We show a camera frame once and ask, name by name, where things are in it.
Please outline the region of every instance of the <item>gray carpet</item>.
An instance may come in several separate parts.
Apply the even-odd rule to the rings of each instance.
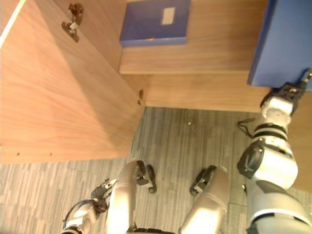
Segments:
[[[244,179],[236,163],[250,140],[236,127],[257,114],[146,108],[126,159],[1,166],[1,230],[6,234],[57,234],[69,208],[88,198],[105,178],[116,177],[133,159],[156,171],[157,194],[138,188],[136,224],[177,232],[195,198],[189,186],[199,171],[223,165],[231,180],[228,214],[221,233],[246,233]],[[290,189],[312,212],[312,194]],[[104,233],[104,215],[93,233]]]

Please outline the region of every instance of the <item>blue folder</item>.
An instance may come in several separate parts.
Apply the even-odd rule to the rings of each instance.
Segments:
[[[312,0],[270,0],[248,83],[278,88],[296,82],[308,67],[312,67]]]

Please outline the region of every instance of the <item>black wire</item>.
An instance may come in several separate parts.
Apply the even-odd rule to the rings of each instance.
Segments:
[[[92,204],[93,205],[93,202],[92,200],[81,200],[79,202],[77,202],[75,205],[72,206],[72,208],[70,208],[70,210],[67,212],[66,216],[65,216],[65,219],[63,220],[63,229],[66,228],[66,223],[67,223],[67,220],[68,220],[68,217],[70,215],[70,213],[74,210],[74,208],[77,206],[77,205],[85,205],[85,204]]]
[[[249,129],[244,123],[249,123],[255,121],[255,118],[248,118],[237,123],[238,128],[245,133],[249,138],[253,138],[253,135],[249,132]]]

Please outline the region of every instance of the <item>cabinet hinge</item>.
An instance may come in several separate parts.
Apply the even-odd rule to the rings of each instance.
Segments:
[[[75,41],[79,41],[79,36],[77,35],[77,28],[82,21],[83,7],[81,4],[70,4],[68,7],[68,15],[72,22],[66,23],[62,22],[62,29]]]

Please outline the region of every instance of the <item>cabinet door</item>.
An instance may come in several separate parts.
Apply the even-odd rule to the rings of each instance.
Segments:
[[[126,157],[143,106],[53,0],[27,0],[1,49],[4,163]]]

